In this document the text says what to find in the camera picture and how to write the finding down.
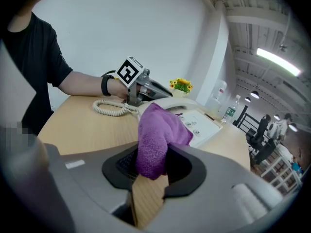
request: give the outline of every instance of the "brown wall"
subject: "brown wall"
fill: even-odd
[[[295,133],[288,129],[284,145],[297,158],[302,169],[306,170],[311,163],[311,133],[302,130]],[[301,158],[298,157],[299,149],[301,149]]]

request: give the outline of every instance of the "purple cloth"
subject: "purple cloth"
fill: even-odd
[[[192,138],[193,134],[175,114],[155,103],[150,104],[142,114],[138,126],[138,173],[152,180],[166,174],[168,144],[188,145]]]

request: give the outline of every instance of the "watch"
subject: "watch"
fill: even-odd
[[[112,75],[105,75],[103,76],[103,79],[102,79],[102,93],[104,96],[111,96],[111,94],[108,92],[108,89],[107,89],[107,82],[108,82],[108,79],[114,79],[114,77]]]

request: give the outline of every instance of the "flower pot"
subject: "flower pot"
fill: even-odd
[[[172,94],[173,94],[173,97],[176,97],[176,98],[184,98],[186,96],[185,92],[181,90],[177,90],[177,89],[174,89]]]

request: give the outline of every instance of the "wooden tabletop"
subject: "wooden tabletop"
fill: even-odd
[[[137,141],[137,118],[130,113],[119,117],[98,114],[92,109],[93,102],[98,99],[70,96],[50,117],[39,139],[56,145],[61,155],[102,150]],[[116,97],[105,99],[121,102]],[[109,105],[101,107],[119,109]],[[245,134],[232,124],[225,124],[199,149],[230,158],[250,170]],[[156,181],[139,176],[134,182],[133,200],[139,228],[145,227],[161,208],[167,185],[167,176]]]

